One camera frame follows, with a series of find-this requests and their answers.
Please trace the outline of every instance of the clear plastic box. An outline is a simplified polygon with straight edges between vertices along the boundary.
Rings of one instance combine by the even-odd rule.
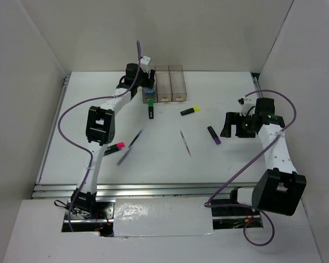
[[[184,81],[183,67],[180,65],[169,66],[171,79],[172,101],[186,101],[186,86]]]
[[[156,66],[156,89],[158,102],[172,101],[171,78],[168,66]]]
[[[143,95],[143,103],[148,103],[149,99],[153,99],[154,102],[157,102],[157,89],[156,89],[156,84],[154,84],[154,88],[155,88],[155,94],[154,95],[149,95],[149,92],[147,92],[147,90],[149,90],[148,87],[143,87],[141,89],[141,93]]]

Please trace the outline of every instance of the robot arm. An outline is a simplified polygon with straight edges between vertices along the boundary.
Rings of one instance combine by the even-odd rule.
[[[87,158],[82,172],[82,178],[71,197],[72,200],[74,196],[77,195],[73,206],[82,211],[93,212],[101,161],[108,144],[111,143],[115,137],[115,117],[117,113],[119,113],[124,105],[134,98],[137,94],[138,87],[152,88],[154,85],[155,71],[149,68],[150,60],[151,59],[147,56],[141,58],[141,70],[139,71],[135,85],[129,92],[128,89],[135,79],[138,64],[127,65],[126,75],[122,77],[116,87],[116,91],[112,96],[113,98],[107,100],[99,107],[92,106],[89,109],[86,135],[88,138],[88,149],[93,153],[93,161],[91,166],[88,167],[90,159],[89,157]],[[78,191],[87,169],[90,169],[88,177],[81,190]]]
[[[285,141],[283,118],[274,114],[274,100],[260,98],[256,103],[241,99],[241,112],[227,112],[221,137],[231,137],[231,126],[236,125],[239,138],[260,138],[263,148],[280,135],[278,141],[264,154],[266,172],[254,189],[239,188],[238,203],[273,213],[293,215],[306,187],[306,178],[297,174]]]

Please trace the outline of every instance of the purple cable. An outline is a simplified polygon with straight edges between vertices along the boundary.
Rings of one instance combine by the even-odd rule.
[[[296,120],[296,116],[297,116],[297,111],[296,111],[296,107],[294,105],[294,103],[292,103],[292,101],[285,95],[281,94],[280,92],[276,92],[275,90],[271,90],[271,89],[262,89],[262,90],[255,90],[253,92],[250,92],[248,94],[245,95],[245,97],[247,96],[250,96],[251,94],[254,94],[254,93],[259,93],[259,92],[271,92],[271,93],[275,93],[281,97],[283,97],[284,99],[287,100],[287,102],[289,102],[289,104],[291,105],[292,109],[293,109],[293,113],[294,113],[294,117],[292,118],[292,120],[283,128],[281,129],[281,133],[284,132],[287,128],[289,128]],[[268,151],[279,139],[279,137],[281,136],[281,134],[278,134],[276,136],[276,138],[265,148],[263,149],[259,154],[257,154],[251,161],[249,161],[244,167],[242,167],[235,175],[233,175],[227,182],[225,182],[217,191],[215,191],[214,194],[212,194],[210,196],[210,198],[208,199],[208,201],[206,202],[205,206],[206,207],[209,207],[209,208],[213,208],[213,207],[235,207],[237,206],[236,204],[217,204],[217,205],[211,205],[211,201],[223,190],[225,189],[228,184],[230,184],[231,182],[233,182],[240,174],[242,174],[248,167],[250,167],[255,161],[257,161],[263,154],[266,153],[266,151]],[[267,216],[267,214],[263,211],[260,210],[261,213],[263,213],[265,215],[265,217],[268,219],[268,221],[270,222],[271,226],[272,226],[272,236],[271,238],[263,243],[263,244],[257,244],[257,243],[254,243],[252,242],[251,240],[249,240],[246,236],[246,227],[249,225],[250,222],[248,222],[247,224],[245,224],[245,227],[244,227],[244,236],[245,238],[247,239],[247,241],[249,241],[251,244],[253,245],[256,245],[256,246],[259,246],[259,247],[262,247],[262,246],[265,246],[265,245],[268,245],[274,238],[274,233],[275,233],[275,230],[274,230],[274,225],[272,223],[272,221],[270,220],[270,218]]]
[[[92,166],[92,163],[93,163],[93,153],[90,152],[90,150],[88,150],[87,148],[84,148],[83,146],[71,141],[70,139],[67,138],[67,136],[62,132],[61,130],[61,122],[62,122],[62,119],[66,116],[67,113],[69,113],[71,110],[73,110],[75,107],[81,105],[81,104],[84,104],[84,103],[87,103],[87,102],[90,102],[90,101],[94,101],[94,100],[101,100],[101,99],[112,99],[112,98],[118,98],[118,97],[121,97],[121,96],[124,96],[126,93],[128,93],[135,85],[135,82],[137,81],[138,79],[138,75],[139,75],[139,72],[140,72],[140,59],[141,59],[141,46],[140,46],[140,42],[137,41],[137,49],[138,49],[138,69],[137,69],[137,73],[135,74],[135,78],[133,80],[133,83],[131,84],[131,86],[129,87],[129,89],[127,89],[126,92],[120,94],[120,95],[117,95],[117,96],[102,96],[102,97],[97,97],[97,98],[91,98],[91,99],[87,99],[87,100],[83,100],[75,105],[73,105],[72,107],[68,108],[62,115],[61,117],[59,118],[59,121],[58,121],[58,124],[57,124],[57,128],[59,130],[59,133],[61,134],[62,138],[64,138],[67,142],[69,142],[70,144],[78,147],[79,149],[82,149],[84,151],[86,151],[89,155],[90,155],[90,161],[89,161],[89,164],[88,164],[88,169],[87,169],[87,172],[86,172],[86,175],[84,176],[83,178],[83,181],[80,185],[80,187],[78,188],[73,200],[71,201],[70,203],[70,207],[69,207],[69,210],[68,210],[68,224],[70,226],[70,229],[72,232],[74,232],[73,230],[73,227],[72,227],[72,223],[71,223],[71,211],[72,211],[72,208],[73,208],[73,205],[76,201],[76,198],[79,194],[79,192],[81,191],[83,185],[85,184],[87,178],[88,178],[88,175],[89,175],[89,171],[90,171],[90,167]]]

